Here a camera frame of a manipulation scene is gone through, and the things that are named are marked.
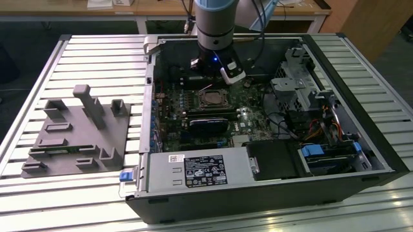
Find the slotted metal worktable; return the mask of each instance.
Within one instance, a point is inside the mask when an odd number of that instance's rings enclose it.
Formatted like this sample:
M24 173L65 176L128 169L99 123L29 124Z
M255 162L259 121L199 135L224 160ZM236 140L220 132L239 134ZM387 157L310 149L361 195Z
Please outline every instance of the slotted metal worktable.
M343 81L413 169L413 113L381 75L345 38L314 35ZM147 225L121 196L119 172L20 178L35 142L47 99L80 105L72 87L88 84L101 104L121 98L131 103L124 167L137 165L141 100L145 74L144 35L72 36L59 41L33 90L0 146L0 231L383 231L413 229L413 175L374 187L343 202L247 215ZM322 74L317 72L327 87Z

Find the white box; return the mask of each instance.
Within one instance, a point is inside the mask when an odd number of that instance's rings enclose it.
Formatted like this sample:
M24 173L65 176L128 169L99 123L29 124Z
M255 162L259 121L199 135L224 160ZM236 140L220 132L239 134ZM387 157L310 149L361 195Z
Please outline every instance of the white box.
M88 0L88 11L113 9L112 0Z
M129 6L133 3L133 0L113 0L115 6Z

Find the blue latch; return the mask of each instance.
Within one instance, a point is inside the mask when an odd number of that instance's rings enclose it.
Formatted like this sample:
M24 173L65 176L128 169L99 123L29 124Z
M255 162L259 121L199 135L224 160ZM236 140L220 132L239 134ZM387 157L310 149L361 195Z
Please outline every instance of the blue latch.
M133 171L121 172L119 175L120 182L133 181Z
M354 148L355 148L355 152L357 152L357 153L361 152L361 145L359 145L359 143L358 143L358 142L354 142L354 143L353 143L353 146L354 146Z
M301 151L302 151L303 157L323 155L323 150L321 148L321 145L318 144L303 146Z

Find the power supply label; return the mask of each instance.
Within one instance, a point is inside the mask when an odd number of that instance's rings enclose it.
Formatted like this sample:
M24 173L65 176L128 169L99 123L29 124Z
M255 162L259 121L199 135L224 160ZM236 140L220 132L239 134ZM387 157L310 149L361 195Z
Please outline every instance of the power supply label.
M226 185L226 165L222 155L184 158L188 188Z

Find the motherboard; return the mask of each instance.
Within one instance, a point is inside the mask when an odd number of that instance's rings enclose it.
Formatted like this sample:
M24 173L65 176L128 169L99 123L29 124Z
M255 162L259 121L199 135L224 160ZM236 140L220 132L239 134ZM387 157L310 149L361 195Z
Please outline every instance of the motherboard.
M194 84L206 78L212 84ZM262 108L263 85L254 79L231 86L220 82L192 76L155 94L163 152L238 147L274 138Z

